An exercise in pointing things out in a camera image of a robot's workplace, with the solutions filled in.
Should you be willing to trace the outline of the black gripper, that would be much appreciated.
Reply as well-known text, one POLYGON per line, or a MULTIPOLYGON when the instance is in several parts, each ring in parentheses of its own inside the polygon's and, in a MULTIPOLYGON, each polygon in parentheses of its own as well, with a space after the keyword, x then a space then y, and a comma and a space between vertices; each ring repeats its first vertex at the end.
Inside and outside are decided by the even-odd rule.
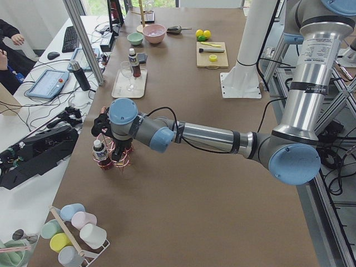
POLYGON ((111 160, 113 162, 119 162, 122 159, 123 154, 130 153, 133 150, 132 141, 133 138, 129 138, 127 140, 118 140, 113 138, 115 147, 111 152, 111 160))

